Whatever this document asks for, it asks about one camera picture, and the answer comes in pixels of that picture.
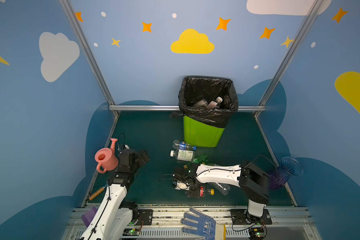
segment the green trash can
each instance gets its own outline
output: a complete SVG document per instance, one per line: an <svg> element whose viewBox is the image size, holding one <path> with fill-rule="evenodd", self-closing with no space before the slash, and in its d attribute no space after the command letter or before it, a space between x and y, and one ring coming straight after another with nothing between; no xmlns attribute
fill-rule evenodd
<svg viewBox="0 0 360 240"><path fill-rule="evenodd" d="M179 108L184 116L184 141L199 147L216 147L239 102L233 82L226 78L189 76L179 91ZM221 97L221 108L194 108L201 99Z"/></svg>

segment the blue dotted glove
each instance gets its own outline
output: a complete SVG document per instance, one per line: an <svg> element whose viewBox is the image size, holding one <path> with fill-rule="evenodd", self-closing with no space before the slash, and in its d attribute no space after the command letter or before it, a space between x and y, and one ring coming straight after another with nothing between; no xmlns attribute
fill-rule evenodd
<svg viewBox="0 0 360 240"><path fill-rule="evenodd" d="M181 223L186 225L182 227L183 233L196 235L198 238L195 240L225 240L225 225L216 224L213 218L193 207L189 211L181 219Z"/></svg>

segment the pink watering can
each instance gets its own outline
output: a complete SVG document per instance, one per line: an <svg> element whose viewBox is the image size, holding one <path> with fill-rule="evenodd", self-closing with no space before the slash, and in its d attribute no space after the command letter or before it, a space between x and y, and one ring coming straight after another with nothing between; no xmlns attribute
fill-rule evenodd
<svg viewBox="0 0 360 240"><path fill-rule="evenodd" d="M95 160L98 162L96 170L100 173L113 170L119 164L119 160L115 156L115 143L117 139L111 138L110 140L112 141L110 148L102 148L95 154Z"/></svg>

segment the white cloud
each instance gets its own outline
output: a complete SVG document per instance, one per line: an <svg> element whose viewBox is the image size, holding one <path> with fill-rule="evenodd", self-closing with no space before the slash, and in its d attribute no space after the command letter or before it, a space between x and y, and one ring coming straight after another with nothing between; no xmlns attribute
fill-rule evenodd
<svg viewBox="0 0 360 240"><path fill-rule="evenodd" d="M43 32L39 38L39 48L44 59L41 74L48 82L56 81L80 55L77 43L62 33L54 35Z"/></svg>
<svg viewBox="0 0 360 240"><path fill-rule="evenodd" d="M319 14L324 12L332 0L324 0ZM248 0L247 9L254 14L307 15L314 0Z"/></svg>

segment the dark green surface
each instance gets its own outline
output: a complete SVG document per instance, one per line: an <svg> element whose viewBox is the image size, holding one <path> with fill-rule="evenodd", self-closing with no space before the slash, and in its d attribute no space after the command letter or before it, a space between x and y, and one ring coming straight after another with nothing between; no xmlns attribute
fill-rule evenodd
<svg viewBox="0 0 360 240"><path fill-rule="evenodd" d="M178 162L169 156L173 150L173 140L183 140L183 118L170 118L169 115L170 112L121 112L112 137L117 138L120 132L124 132L125 143L130 148L136 151L144 149L151 158L139 169L138 176L125 199L136 201L138 204L247 205L248 198L235 186L231 186L228 196L215 190L213 196L195 199L187 197L183 190L175 190L171 180L157 181L161 175L171 174L175 167L186 163ZM217 147L197 148L196 156L203 153L207 154L210 162L221 166L253 161L259 154L272 160L252 113L236 113L225 128ZM254 163L265 171L274 168L263 157L258 157ZM110 171L99 174L92 192L104 186L110 174ZM104 193L91 202L100 203L103 197ZM291 206L292 203L283 187L279 190L270 190L268 205Z"/></svg>

